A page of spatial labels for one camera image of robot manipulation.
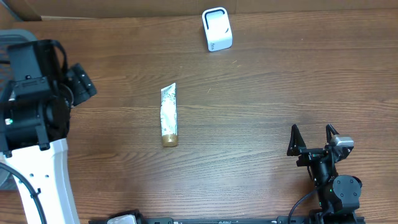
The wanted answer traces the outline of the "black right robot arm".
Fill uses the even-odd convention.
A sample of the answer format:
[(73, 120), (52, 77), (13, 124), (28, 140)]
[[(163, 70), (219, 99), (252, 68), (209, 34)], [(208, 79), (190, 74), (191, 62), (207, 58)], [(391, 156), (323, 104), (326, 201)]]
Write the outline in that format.
[(346, 159), (354, 149), (354, 140), (341, 135), (331, 124), (325, 129), (325, 146), (308, 148), (297, 125), (291, 127), (287, 155), (298, 157), (296, 165), (307, 168), (315, 189), (295, 203), (287, 221), (292, 221), (298, 205), (317, 194), (320, 208), (309, 212), (306, 223), (364, 223), (364, 219), (355, 214), (360, 207), (362, 182), (352, 175), (339, 175), (336, 169), (336, 163)]

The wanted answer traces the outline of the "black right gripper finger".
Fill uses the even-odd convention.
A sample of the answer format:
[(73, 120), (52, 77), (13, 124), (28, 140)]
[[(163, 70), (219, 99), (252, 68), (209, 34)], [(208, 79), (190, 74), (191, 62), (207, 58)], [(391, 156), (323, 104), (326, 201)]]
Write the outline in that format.
[(339, 134), (339, 132), (333, 127), (331, 123), (326, 125), (326, 142), (329, 144), (332, 136)]
[(292, 125), (287, 156), (299, 156), (305, 150), (306, 144), (296, 124)]

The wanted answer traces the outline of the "white Pantene tube gold cap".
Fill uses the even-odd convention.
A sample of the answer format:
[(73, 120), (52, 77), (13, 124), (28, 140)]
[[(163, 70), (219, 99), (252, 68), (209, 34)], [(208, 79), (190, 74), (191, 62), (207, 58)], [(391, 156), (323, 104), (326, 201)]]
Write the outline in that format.
[(177, 87), (173, 83), (161, 89), (160, 125), (163, 147), (178, 144)]

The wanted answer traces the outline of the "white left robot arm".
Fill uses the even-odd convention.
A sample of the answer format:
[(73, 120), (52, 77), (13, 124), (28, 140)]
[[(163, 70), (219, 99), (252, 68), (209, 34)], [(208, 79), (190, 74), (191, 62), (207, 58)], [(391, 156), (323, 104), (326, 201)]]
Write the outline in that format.
[(1, 169), (17, 183), (29, 223), (79, 223), (68, 175), (72, 108), (97, 91), (83, 67), (59, 62), (56, 40), (7, 47), (14, 78), (1, 95)]

